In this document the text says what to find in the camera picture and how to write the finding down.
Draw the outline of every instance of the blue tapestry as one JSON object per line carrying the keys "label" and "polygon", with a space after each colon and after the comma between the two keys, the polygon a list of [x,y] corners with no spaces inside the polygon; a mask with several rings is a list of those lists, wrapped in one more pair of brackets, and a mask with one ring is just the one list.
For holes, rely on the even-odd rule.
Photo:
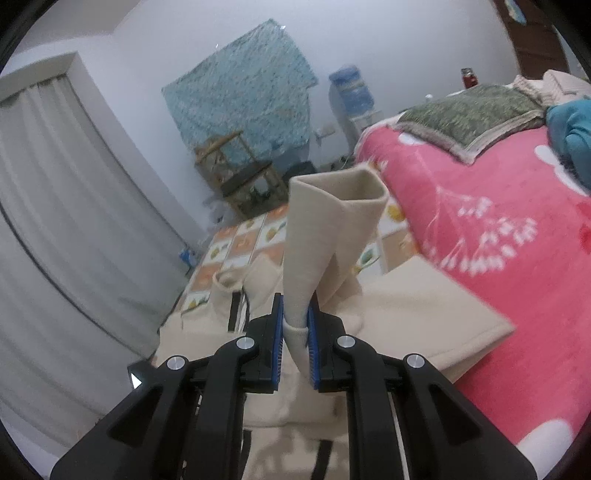
{"label": "blue tapestry", "polygon": [[523,26],[527,25],[527,19],[525,18],[525,15],[523,14],[519,5],[517,5],[515,0],[505,0],[505,5],[506,5],[507,10],[509,12],[509,16],[513,20],[515,20],[516,22],[520,23]]}
{"label": "blue tapestry", "polygon": [[[264,160],[308,142],[307,89],[317,83],[285,27],[268,20],[203,60],[162,93],[191,150],[209,137],[242,129],[246,143]],[[249,159],[235,140],[222,150],[233,164]]]}

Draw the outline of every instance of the tiled floor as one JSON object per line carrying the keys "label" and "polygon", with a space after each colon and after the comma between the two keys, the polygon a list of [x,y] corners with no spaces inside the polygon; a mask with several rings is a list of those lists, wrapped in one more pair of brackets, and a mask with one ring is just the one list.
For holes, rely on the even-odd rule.
{"label": "tiled floor", "polygon": [[[177,304],[186,310],[209,298],[213,275],[220,270],[245,267],[261,253],[281,265],[289,205],[272,210],[240,225],[220,230],[196,268]],[[397,267],[416,253],[404,213],[394,199],[388,201],[378,228],[353,268],[359,281],[371,280]]]}

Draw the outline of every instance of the led light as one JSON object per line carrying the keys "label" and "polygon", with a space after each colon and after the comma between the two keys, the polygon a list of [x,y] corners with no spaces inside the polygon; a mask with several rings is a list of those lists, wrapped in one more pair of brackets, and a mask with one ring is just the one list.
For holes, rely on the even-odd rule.
{"label": "led light", "polygon": [[136,388],[138,388],[142,384],[142,381],[138,377],[136,377],[134,374],[131,374],[131,384],[134,386],[134,390],[135,390]]}

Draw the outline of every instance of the black strap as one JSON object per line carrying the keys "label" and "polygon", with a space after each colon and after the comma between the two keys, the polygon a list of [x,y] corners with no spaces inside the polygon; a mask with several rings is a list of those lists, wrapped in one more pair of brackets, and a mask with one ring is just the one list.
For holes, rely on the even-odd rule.
{"label": "black strap", "polygon": [[238,318],[238,310],[240,309],[240,299],[242,292],[232,292],[232,306],[230,306],[230,318],[228,319],[228,332],[233,332],[236,329],[236,319]]}
{"label": "black strap", "polygon": [[251,321],[251,302],[248,299],[248,295],[246,294],[246,290],[244,290],[244,287],[242,287],[242,294],[244,295],[244,300],[246,301],[246,314],[245,314],[245,319],[244,319],[244,326],[242,327],[242,331],[246,332],[246,329],[248,328],[248,324]]}
{"label": "black strap", "polygon": [[310,475],[310,480],[324,480],[324,477],[326,477],[326,471],[329,467],[330,452],[332,452],[332,445],[333,443],[331,440],[320,441],[318,453],[316,454],[316,464],[314,465],[312,475]]}
{"label": "black strap", "polygon": [[240,450],[240,458],[238,459],[238,479],[244,475],[244,469],[248,461],[248,456],[251,454],[252,432],[250,430],[242,431],[242,450]]}

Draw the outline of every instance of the white curtain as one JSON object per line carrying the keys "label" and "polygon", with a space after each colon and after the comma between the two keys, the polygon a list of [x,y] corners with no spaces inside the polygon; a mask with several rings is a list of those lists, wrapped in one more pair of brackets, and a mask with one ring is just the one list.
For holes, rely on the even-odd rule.
{"label": "white curtain", "polygon": [[0,216],[0,399],[69,447],[157,347],[187,281],[184,244],[65,76],[0,103],[0,202],[29,250]]}

